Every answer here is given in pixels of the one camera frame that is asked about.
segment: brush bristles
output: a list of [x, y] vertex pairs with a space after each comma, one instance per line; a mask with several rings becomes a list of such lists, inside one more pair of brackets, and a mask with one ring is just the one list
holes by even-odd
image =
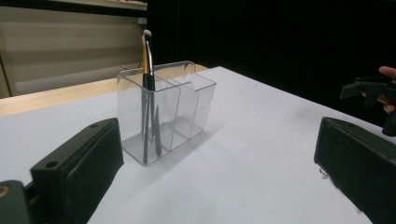
[[151, 39], [151, 31], [150, 30], [145, 30], [143, 32], [143, 34], [144, 34], [146, 41], [149, 41]]

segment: clear plastic organizer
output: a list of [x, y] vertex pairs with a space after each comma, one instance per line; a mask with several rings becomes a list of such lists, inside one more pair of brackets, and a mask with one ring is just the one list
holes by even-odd
[[122, 148], [149, 165], [181, 146], [206, 124], [216, 82], [195, 73], [192, 62], [154, 66], [155, 91], [142, 87], [143, 70], [118, 72]]

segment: plastic compartment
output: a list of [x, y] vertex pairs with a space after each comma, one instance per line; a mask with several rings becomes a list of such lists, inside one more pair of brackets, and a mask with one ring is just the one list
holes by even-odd
[[195, 73], [192, 62], [157, 65], [154, 74], [156, 91], [148, 91], [142, 87], [142, 69], [118, 73], [122, 148], [142, 165], [204, 130], [216, 87]]

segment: white table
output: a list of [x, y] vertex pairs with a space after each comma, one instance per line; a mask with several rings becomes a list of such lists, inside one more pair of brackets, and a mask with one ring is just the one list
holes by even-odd
[[[343, 119], [396, 139], [222, 67], [200, 74], [217, 82], [205, 131], [149, 167], [124, 153], [90, 223], [371, 223], [314, 164], [319, 125], [322, 117]], [[116, 116], [111, 92], [0, 118], [0, 181], [29, 183], [36, 162]]]

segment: hand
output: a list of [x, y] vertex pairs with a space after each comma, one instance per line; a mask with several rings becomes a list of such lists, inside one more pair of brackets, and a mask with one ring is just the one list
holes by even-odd
[[[379, 67], [379, 72], [387, 77], [394, 77], [396, 78], [396, 69], [391, 68], [391, 67], [386, 67], [386, 66], [381, 66]], [[381, 95], [378, 97], [377, 99], [379, 102], [381, 102], [382, 104], [384, 104], [384, 110], [387, 113], [390, 113], [392, 111], [395, 111], [395, 105], [393, 104], [393, 102], [390, 101], [390, 99], [388, 97], [386, 97], [385, 95]]]

